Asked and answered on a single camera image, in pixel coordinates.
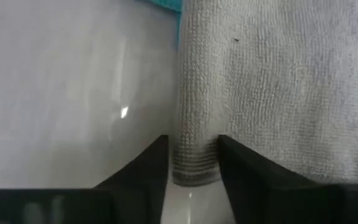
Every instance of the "black object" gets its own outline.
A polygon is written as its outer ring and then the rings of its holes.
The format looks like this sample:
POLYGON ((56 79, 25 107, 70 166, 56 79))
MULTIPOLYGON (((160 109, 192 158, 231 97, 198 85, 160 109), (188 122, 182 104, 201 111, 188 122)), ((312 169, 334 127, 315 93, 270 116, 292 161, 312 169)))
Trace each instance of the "black object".
MULTIPOLYGON (((222 180, 238 224, 358 223, 358 184, 324 185, 227 136, 218 137, 222 180)), ((0 190, 0 223, 160 223, 168 136, 94 189, 0 190)))

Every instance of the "gray towel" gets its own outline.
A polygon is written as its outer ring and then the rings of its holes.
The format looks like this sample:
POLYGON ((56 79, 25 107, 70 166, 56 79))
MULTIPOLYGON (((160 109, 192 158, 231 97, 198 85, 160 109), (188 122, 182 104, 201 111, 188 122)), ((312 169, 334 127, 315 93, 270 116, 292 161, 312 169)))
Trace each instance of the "gray towel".
POLYGON ((313 180, 358 181, 358 1, 185 2, 174 181, 219 178, 217 134, 313 180))

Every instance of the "terry cloth towel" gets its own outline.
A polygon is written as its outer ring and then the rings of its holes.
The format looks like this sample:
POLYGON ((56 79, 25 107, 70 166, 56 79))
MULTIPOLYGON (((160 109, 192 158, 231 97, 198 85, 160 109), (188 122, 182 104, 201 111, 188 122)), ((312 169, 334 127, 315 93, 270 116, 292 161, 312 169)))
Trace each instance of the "terry cloth towel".
POLYGON ((358 0, 186 0, 174 182, 227 134, 313 180, 358 181, 358 0))

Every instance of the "teal object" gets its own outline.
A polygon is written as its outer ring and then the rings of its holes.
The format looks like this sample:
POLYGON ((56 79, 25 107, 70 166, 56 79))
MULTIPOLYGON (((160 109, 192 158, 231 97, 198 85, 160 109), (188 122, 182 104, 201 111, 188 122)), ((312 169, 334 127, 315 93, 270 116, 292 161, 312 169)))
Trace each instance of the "teal object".
POLYGON ((167 9, 171 9, 176 12, 181 12, 182 0, 149 0, 149 1, 158 4, 159 6, 165 7, 167 9))

